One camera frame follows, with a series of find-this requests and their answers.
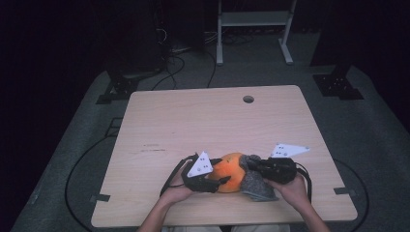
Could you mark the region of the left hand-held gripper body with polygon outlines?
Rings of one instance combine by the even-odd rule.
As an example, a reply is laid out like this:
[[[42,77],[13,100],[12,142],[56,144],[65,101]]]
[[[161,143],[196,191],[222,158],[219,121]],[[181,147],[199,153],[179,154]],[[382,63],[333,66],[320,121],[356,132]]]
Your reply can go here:
[[[189,160],[182,172],[185,186],[196,192],[216,192],[220,186],[218,180],[207,178],[213,172],[208,153],[203,151],[189,157]]]

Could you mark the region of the person's left hand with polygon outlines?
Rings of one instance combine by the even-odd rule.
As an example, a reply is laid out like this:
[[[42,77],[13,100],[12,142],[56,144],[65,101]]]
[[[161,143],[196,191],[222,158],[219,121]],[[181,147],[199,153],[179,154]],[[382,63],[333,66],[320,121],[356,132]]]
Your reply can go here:
[[[165,206],[172,206],[184,201],[194,194],[194,191],[187,188],[184,184],[182,172],[185,164],[173,175],[168,184],[168,188],[161,195],[160,200]]]

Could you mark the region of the orange plush toy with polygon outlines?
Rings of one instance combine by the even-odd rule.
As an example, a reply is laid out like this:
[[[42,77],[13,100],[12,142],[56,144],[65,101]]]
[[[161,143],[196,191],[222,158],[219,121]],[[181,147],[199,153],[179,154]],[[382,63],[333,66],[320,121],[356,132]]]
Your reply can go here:
[[[241,153],[231,153],[220,158],[220,162],[213,166],[213,172],[208,175],[211,180],[229,177],[229,180],[219,186],[218,192],[231,193],[240,190],[245,177],[245,170],[240,165]]]

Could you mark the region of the black stand base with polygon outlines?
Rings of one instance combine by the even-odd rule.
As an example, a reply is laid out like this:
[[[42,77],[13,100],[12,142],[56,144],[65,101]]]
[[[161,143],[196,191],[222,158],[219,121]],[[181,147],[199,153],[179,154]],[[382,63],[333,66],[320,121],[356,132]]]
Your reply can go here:
[[[136,91],[138,84],[139,81],[136,78],[111,77],[104,93],[98,97],[97,104],[128,100]]]
[[[347,79],[350,64],[338,64],[330,73],[315,74],[313,79],[324,97],[338,97],[340,100],[362,100],[364,97]]]

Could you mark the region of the grey fuzzy cloth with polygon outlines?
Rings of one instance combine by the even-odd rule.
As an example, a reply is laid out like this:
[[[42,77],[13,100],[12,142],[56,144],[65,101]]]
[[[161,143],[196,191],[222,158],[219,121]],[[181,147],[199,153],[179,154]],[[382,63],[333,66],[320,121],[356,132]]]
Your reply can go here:
[[[241,183],[240,193],[247,195],[252,201],[269,202],[277,201],[274,188],[264,182],[262,175],[256,171],[252,171],[248,166],[247,161],[250,159],[261,160],[257,155],[242,155],[240,165],[245,170],[246,174]]]

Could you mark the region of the white metal desk frame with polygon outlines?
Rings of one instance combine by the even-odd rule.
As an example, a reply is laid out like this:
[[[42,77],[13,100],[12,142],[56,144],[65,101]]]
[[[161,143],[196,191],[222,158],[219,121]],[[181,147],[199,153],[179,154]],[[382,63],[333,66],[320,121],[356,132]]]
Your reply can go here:
[[[298,0],[291,0],[290,7],[287,11],[227,13],[222,10],[221,0],[219,0],[216,64],[219,66],[223,65],[222,29],[224,27],[283,26],[284,32],[282,37],[278,39],[278,44],[285,63],[287,65],[292,65],[294,61],[288,49],[287,41],[297,1]]]

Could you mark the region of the person's right hand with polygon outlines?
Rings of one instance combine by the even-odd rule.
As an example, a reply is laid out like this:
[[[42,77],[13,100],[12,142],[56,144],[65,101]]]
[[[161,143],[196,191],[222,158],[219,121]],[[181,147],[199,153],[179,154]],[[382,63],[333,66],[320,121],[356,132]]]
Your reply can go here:
[[[283,199],[300,214],[305,213],[311,206],[308,200],[305,180],[302,176],[297,175],[293,181],[284,185],[268,179],[265,179],[264,182],[275,188]]]

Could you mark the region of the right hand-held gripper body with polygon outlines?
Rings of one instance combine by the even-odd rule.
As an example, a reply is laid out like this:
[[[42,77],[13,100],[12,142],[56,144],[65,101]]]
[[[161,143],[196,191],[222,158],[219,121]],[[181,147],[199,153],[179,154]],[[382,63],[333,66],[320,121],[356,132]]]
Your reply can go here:
[[[293,181],[298,173],[310,181],[307,170],[292,157],[306,153],[309,147],[278,143],[267,159],[258,164],[258,171],[263,178],[286,185]]]

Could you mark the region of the dark equipment cabinet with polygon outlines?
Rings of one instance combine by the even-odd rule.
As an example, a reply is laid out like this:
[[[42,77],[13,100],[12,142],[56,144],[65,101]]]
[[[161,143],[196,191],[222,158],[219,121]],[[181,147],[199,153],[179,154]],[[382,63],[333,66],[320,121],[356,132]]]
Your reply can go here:
[[[164,68],[152,0],[113,0],[116,13],[107,59],[122,75],[156,73]]]

